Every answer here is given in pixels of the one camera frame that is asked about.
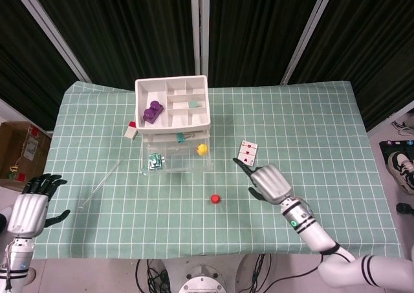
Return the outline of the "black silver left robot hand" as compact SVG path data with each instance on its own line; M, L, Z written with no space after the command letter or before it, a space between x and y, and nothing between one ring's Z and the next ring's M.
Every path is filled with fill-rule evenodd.
M47 218L47 212L51 198L66 183L61 175L50 173L30 179L14 203L7 231L14 237L31 239L40 235L44 228L64 221L70 210L51 218Z

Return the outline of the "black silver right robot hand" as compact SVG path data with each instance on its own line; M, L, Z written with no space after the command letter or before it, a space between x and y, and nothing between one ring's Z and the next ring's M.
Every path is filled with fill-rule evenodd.
M252 186L248 188L248 191L255 199L280 205L292 196L292 186L274 164L250 169L238 158L233 158L233 161L250 179Z

